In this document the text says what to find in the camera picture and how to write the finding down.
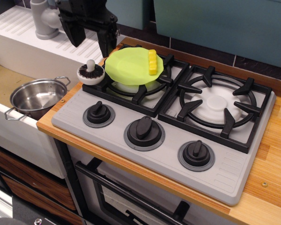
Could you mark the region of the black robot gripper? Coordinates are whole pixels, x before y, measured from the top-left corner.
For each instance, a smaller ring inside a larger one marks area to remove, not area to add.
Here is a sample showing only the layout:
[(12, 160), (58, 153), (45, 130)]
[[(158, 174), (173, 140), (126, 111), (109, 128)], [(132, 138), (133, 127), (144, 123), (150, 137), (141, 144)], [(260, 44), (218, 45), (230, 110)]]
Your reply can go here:
[(68, 39), (79, 46), (86, 38), (85, 29), (97, 33), (104, 58), (117, 46), (118, 18), (107, 9), (105, 0), (56, 0), (59, 18)]

